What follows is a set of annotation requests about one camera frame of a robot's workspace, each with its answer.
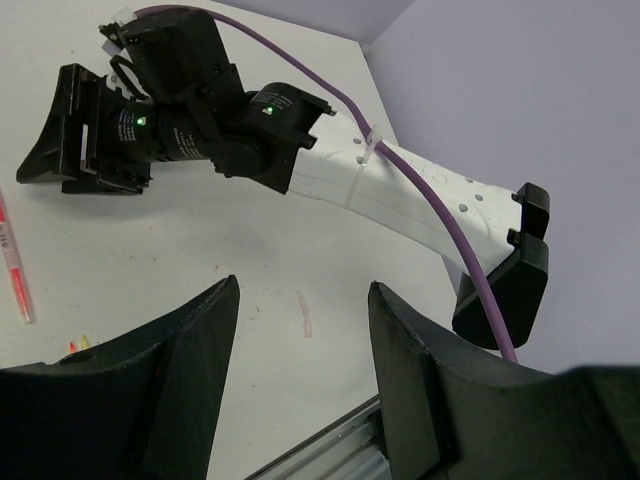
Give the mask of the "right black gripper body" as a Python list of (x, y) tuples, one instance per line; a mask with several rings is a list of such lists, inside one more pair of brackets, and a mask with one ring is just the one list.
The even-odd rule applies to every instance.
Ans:
[(119, 88), (75, 63), (60, 69), (62, 99), (69, 117), (80, 123), (79, 156), (67, 161), (71, 176), (61, 191), (70, 195), (140, 195), (151, 179), (150, 167), (128, 160), (117, 126), (130, 105)]

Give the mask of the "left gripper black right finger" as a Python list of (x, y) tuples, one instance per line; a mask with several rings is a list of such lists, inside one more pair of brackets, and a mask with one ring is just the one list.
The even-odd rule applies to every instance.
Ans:
[(496, 357), (381, 283), (368, 294), (395, 479), (635, 479), (639, 370), (552, 375)]

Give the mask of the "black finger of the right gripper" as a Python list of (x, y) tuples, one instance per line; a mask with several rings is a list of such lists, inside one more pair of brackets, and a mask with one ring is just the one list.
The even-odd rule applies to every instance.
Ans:
[(82, 100), (56, 98), (35, 145), (16, 172), (20, 184), (80, 180), (85, 105)]

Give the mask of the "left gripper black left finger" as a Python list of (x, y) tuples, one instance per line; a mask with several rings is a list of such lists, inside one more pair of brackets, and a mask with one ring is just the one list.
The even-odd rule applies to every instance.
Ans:
[(236, 334), (235, 277), (53, 364), (1, 372), (5, 479), (203, 479)]

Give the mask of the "pink pen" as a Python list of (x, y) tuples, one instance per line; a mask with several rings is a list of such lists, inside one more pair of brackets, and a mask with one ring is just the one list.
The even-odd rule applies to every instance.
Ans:
[(1, 197), (1, 250), (5, 259), (14, 297), (23, 322), (26, 325), (34, 324), (35, 318), (31, 298), (4, 197)]

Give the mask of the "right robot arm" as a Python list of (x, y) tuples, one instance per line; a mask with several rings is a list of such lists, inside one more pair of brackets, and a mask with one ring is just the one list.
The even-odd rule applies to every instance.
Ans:
[(488, 185), (405, 150), (350, 98), (339, 113), (283, 82), (245, 90), (223, 21), (167, 5), (102, 26), (116, 50), (112, 75), (61, 67), (17, 181), (139, 195), (155, 163), (209, 161), (227, 178), (339, 206), (450, 260), (462, 271), (454, 331), (484, 349), (523, 346), (548, 282), (548, 192)]

